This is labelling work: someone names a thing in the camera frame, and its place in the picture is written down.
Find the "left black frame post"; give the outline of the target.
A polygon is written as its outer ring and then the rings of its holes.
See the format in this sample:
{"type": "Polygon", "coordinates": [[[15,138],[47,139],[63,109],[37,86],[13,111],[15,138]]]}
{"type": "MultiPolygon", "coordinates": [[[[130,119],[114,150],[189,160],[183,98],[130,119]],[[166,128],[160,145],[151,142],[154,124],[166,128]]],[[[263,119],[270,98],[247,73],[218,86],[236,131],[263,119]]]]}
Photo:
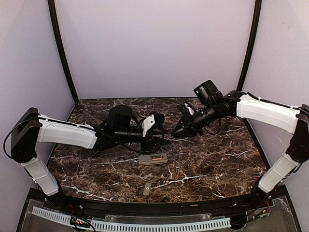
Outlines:
{"type": "Polygon", "coordinates": [[[60,58],[60,62],[62,65],[62,69],[70,90],[70,94],[72,96],[73,102],[77,104],[79,102],[79,97],[77,94],[77,90],[75,88],[75,85],[73,83],[73,78],[70,72],[68,60],[66,57],[62,37],[61,37],[61,32],[60,32],[60,25],[57,17],[57,12],[56,12],[56,1],[55,0],[48,0],[48,8],[49,8],[49,14],[50,14],[50,19],[52,23],[52,28],[53,28],[53,33],[54,33],[54,38],[60,58]]]}

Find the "white remote control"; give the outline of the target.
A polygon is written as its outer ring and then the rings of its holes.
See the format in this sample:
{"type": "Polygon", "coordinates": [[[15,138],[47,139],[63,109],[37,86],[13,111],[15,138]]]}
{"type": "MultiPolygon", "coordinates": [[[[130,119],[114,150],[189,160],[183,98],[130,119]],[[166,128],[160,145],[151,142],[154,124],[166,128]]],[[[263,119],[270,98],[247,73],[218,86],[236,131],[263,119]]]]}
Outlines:
{"type": "Polygon", "coordinates": [[[165,164],[167,162],[168,157],[166,153],[141,155],[138,158],[139,165],[156,165],[156,164],[165,164]]]}

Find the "grey battery cover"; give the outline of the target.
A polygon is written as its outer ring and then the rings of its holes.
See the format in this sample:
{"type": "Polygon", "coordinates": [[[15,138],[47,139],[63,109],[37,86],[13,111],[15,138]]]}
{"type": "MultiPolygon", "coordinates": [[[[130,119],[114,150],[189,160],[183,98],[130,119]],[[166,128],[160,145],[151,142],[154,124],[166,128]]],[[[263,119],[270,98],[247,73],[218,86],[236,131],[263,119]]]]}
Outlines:
{"type": "Polygon", "coordinates": [[[148,196],[151,190],[151,183],[146,183],[143,190],[143,195],[148,196]]]}

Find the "black frame post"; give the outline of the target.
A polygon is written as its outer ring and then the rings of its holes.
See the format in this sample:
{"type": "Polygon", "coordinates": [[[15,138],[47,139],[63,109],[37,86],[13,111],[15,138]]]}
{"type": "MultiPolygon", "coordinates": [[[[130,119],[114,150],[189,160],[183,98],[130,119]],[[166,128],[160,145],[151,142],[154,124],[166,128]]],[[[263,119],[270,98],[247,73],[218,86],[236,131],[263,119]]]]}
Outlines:
{"type": "Polygon", "coordinates": [[[261,8],[262,8],[262,0],[256,0],[254,4],[253,19],[252,19],[251,30],[250,30],[250,35],[248,39],[248,45],[247,45],[238,85],[236,88],[237,91],[242,91],[244,87],[244,83],[245,83],[247,72],[249,69],[249,65],[250,65],[250,61],[251,61],[251,57],[253,53],[253,48],[255,44],[255,39],[257,35],[261,8]]]}
{"type": "Polygon", "coordinates": [[[70,94],[72,96],[73,102],[77,104],[79,102],[79,97],[77,94],[77,90],[75,88],[75,85],[73,83],[73,78],[70,72],[68,60],[66,57],[62,37],[61,37],[61,32],[60,32],[60,25],[57,17],[57,12],[56,12],[56,1],[55,0],[48,0],[48,8],[49,8],[49,14],[50,14],[50,19],[52,23],[52,28],[53,28],[53,33],[54,33],[54,38],[60,58],[60,62],[62,65],[62,69],[70,90],[70,94]]]}

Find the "black front rail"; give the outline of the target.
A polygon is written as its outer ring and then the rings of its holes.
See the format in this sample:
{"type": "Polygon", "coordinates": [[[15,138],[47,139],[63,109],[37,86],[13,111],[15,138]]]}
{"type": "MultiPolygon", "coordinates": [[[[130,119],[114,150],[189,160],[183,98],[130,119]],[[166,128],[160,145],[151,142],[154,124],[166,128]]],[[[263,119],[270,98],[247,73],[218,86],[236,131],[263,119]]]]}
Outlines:
{"type": "Polygon", "coordinates": [[[74,212],[83,216],[180,216],[211,213],[213,216],[238,216],[252,210],[249,195],[184,203],[121,203],[68,197],[74,212]]]}

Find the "right black frame post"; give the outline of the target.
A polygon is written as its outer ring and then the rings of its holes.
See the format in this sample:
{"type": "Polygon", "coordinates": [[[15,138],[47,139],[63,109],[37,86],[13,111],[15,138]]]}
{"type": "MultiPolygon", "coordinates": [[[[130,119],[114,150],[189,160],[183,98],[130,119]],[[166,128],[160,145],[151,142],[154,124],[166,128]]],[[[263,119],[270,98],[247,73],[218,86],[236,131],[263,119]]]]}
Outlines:
{"type": "Polygon", "coordinates": [[[250,65],[250,61],[251,61],[251,57],[253,53],[253,48],[255,44],[255,39],[257,35],[261,8],[262,8],[262,0],[256,0],[254,4],[253,19],[252,19],[251,30],[250,30],[250,35],[248,39],[248,45],[247,45],[238,85],[236,88],[237,91],[242,91],[244,87],[244,83],[245,83],[247,72],[249,69],[249,65],[250,65]]]}

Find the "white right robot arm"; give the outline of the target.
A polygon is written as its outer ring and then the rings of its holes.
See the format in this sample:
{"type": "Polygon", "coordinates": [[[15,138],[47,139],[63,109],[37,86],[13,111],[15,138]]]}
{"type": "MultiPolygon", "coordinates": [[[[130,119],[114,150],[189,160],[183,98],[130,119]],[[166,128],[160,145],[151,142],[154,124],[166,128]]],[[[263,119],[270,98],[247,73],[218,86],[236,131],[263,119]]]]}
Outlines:
{"type": "Polygon", "coordinates": [[[271,192],[296,167],[309,159],[309,107],[289,106],[264,100],[253,94],[232,90],[223,95],[208,80],[194,89],[204,108],[196,111],[189,104],[179,105],[183,116],[171,132],[175,138],[203,134],[203,128],[223,117],[239,117],[263,122],[292,134],[288,148],[277,162],[260,178],[253,192],[271,192]]]}

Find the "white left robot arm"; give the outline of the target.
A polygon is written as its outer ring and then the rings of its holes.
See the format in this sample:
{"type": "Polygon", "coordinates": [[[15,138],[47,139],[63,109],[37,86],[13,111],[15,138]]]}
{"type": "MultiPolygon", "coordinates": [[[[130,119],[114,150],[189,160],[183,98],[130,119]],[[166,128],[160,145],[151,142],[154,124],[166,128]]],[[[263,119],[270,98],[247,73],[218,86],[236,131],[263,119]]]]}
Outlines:
{"type": "Polygon", "coordinates": [[[11,139],[11,151],[5,155],[21,164],[43,193],[50,197],[61,192],[61,185],[41,161],[35,148],[37,143],[55,143],[104,151],[118,145],[129,148],[139,143],[140,154],[152,154],[164,141],[163,119],[156,112],[138,121],[131,108],[119,105],[110,117],[98,126],[61,121],[39,114],[29,108],[6,136],[11,139]]]}

